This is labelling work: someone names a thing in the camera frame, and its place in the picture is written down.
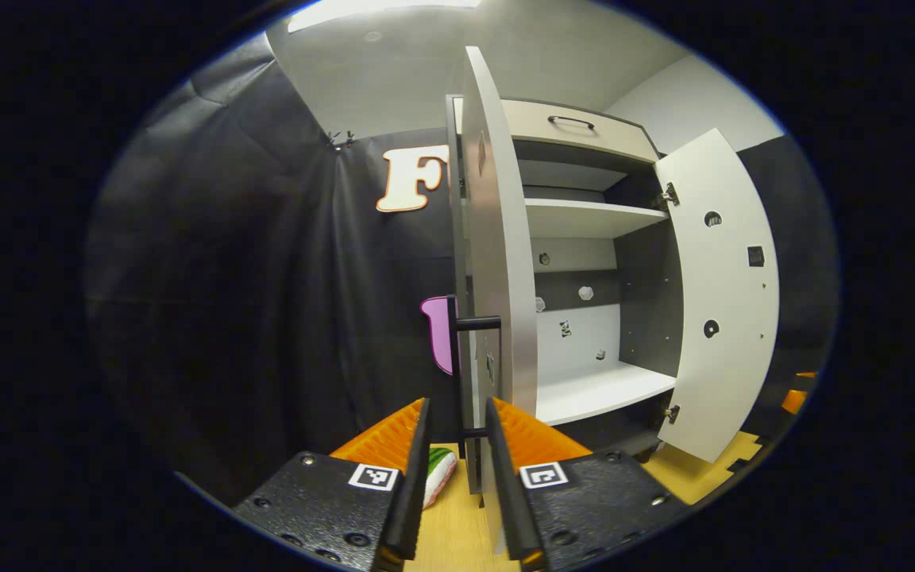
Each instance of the white ceiling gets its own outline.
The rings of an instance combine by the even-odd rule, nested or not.
[[[380,39],[369,42],[367,33]],[[640,21],[587,0],[482,0],[477,8],[397,8],[288,33],[277,62],[324,130],[371,137],[444,126],[465,46],[478,46],[500,94],[605,111],[687,55]]]

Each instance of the yellow floor mat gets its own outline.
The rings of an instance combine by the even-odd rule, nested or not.
[[[715,463],[698,459],[690,453],[684,453],[675,446],[666,444],[662,449],[651,454],[649,462],[642,467],[656,477],[666,489],[687,504],[694,504],[716,487],[726,482],[733,473],[726,470],[737,459],[751,460],[762,446],[755,444],[757,435],[749,432],[737,432],[736,437],[726,446],[726,450]]]
[[[455,454],[458,445],[442,443]],[[518,572],[517,561],[506,553],[493,556],[486,526],[486,509],[479,495],[468,494],[465,459],[458,459],[454,474],[436,502],[422,511],[415,560],[404,563],[404,572]]]

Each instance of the door handle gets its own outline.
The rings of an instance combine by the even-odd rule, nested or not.
[[[584,123],[592,131],[595,130],[595,123],[591,123],[591,121],[585,121],[584,119],[574,119],[573,117],[564,117],[562,115],[550,115],[549,123],[552,123],[555,125],[557,119],[565,119],[567,121],[577,121],[578,123]]]

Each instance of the white shelf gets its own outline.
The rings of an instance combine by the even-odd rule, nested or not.
[[[582,200],[525,199],[531,238],[618,238],[669,218],[663,211]]]
[[[617,361],[588,369],[539,372],[535,416],[550,426],[587,419],[669,391],[674,377]]]

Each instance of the cabinet door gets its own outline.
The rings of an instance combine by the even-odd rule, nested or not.
[[[462,175],[469,200],[469,256],[476,315],[498,315],[501,327],[475,333],[475,406],[497,396],[534,415],[535,277],[518,158],[500,95],[479,48],[465,58],[461,113]],[[483,442],[482,495],[495,553],[505,550],[492,458]]]
[[[778,326],[772,230],[751,177],[718,129],[654,164],[683,281],[680,366],[658,437],[714,462],[765,383]]]

